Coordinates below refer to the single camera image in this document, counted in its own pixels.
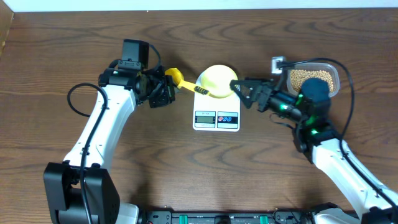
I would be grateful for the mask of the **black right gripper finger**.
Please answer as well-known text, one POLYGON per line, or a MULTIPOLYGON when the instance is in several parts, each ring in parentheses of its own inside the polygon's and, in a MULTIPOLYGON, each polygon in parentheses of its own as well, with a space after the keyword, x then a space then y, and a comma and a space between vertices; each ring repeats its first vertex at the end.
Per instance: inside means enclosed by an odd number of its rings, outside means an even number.
POLYGON ((248 88, 255 88, 257 86, 263 86, 267 85, 269 83, 273 83, 273 79, 255 79, 255 78, 247 78, 244 80, 232 80, 230 81, 230 88, 232 90, 237 90, 238 86, 241 88, 242 86, 248 87, 248 88))
POLYGON ((264 95, 261 86, 235 86, 234 92, 246 108, 250 108, 253 103, 258 103, 258 108, 263 109, 264 95))

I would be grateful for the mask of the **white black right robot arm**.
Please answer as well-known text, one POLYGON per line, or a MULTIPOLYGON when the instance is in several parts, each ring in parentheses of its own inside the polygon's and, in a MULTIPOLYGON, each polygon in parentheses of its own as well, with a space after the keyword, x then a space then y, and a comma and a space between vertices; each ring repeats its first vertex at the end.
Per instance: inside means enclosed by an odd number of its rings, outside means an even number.
POLYGON ((357 216, 335 205, 323 205, 303 223, 397 223, 397 193, 378 180, 352 153, 343 135, 328 120, 330 98, 326 82, 307 80, 298 96, 272 80, 229 80, 227 90, 245 107, 258 103, 259 111, 273 111, 295 123, 296 150, 322 170, 339 188, 357 216))

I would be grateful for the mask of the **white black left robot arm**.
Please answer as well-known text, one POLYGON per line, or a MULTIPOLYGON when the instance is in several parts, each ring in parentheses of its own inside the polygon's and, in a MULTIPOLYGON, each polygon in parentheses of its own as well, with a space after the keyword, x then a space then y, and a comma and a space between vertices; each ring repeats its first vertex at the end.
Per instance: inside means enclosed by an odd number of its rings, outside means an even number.
POLYGON ((135 107, 174 101, 172 69, 107 68, 94 88, 95 107, 78 141, 63 162, 50 162, 44 185, 53 223, 139 223, 137 205, 122 203, 109 170, 121 131, 135 107))

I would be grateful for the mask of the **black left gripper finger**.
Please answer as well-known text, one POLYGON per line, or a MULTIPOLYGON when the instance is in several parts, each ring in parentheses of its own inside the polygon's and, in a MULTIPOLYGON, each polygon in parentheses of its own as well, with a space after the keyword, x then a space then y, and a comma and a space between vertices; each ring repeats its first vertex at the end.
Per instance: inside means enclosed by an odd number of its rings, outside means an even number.
POLYGON ((160 95, 160 106, 167 106, 175 101, 175 88, 172 84, 165 84, 160 95))
POLYGON ((177 85, 174 83, 174 80, 171 75, 165 75, 166 83, 169 87, 176 88, 177 85))

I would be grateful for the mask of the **yellow measuring scoop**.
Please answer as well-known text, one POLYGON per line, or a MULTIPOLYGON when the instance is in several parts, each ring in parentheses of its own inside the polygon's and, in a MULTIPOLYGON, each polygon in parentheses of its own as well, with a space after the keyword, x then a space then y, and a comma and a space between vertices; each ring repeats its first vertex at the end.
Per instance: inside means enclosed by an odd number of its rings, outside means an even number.
POLYGON ((178 89, 186 88, 192 92, 199 93, 201 95, 210 94, 208 90, 202 88, 201 86, 185 81, 182 72, 177 68, 169 68, 165 71, 165 74, 172 77, 172 80, 176 84, 178 89))

